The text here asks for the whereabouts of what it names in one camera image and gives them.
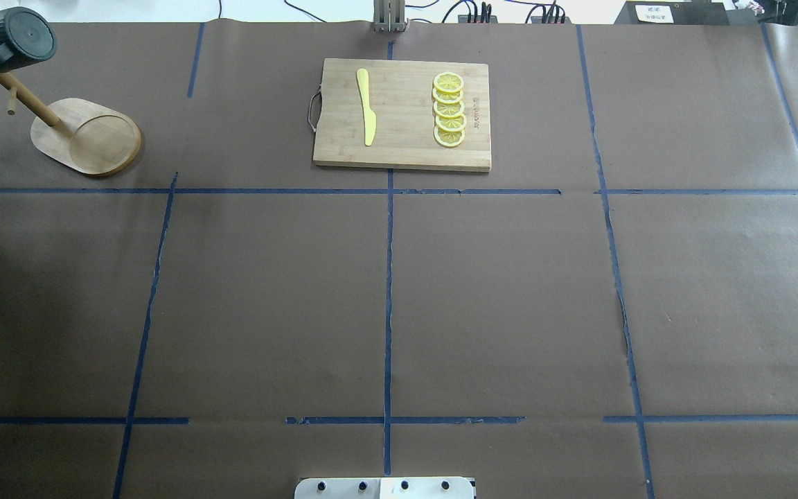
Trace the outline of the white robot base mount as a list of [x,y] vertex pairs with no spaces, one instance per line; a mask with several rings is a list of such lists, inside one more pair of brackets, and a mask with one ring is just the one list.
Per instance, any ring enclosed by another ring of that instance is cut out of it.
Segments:
[[461,476],[308,478],[294,498],[476,498],[475,481]]

